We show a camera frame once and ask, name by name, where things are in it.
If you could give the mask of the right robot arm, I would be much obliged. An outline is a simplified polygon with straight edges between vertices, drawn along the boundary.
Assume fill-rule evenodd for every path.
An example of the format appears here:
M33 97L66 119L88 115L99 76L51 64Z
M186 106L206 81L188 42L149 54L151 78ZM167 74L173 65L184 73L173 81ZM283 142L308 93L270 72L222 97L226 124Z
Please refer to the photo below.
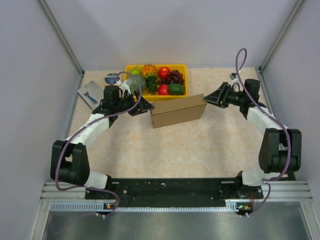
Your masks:
M297 172L301 168L302 154L301 131L281 124L259 102L260 82L246 79L244 87L244 90L236 91L233 85L223 82L216 91L204 97L208 104L223 109L229 105L239 107L244 118L253 123L263 136L258 163L242 171L242 180L233 185L233 192L239 198L245 198L251 193L252 187L260 186L263 181Z

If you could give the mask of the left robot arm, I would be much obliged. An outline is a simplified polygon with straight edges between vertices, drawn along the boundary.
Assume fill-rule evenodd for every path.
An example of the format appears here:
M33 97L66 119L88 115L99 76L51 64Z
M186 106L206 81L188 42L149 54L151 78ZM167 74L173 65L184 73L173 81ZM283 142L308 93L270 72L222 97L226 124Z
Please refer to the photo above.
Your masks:
M102 198L109 198L114 191L112 178L90 169L87 150L114 124L119 115L128 113L134 117L152 109L154 106L142 97L139 90L130 92L116 85L106 86L103 98L88 121L72 136L54 142L50 163L51 179L55 183L71 184L72 188L94 188Z

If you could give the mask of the brown cardboard box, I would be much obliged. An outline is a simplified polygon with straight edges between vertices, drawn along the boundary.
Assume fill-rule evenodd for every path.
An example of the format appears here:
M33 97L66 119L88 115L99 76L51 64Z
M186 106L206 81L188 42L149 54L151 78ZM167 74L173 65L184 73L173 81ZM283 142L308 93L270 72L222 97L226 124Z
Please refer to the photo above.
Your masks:
M198 120L207 106L203 94L177 98L153 104L150 111L154 129Z

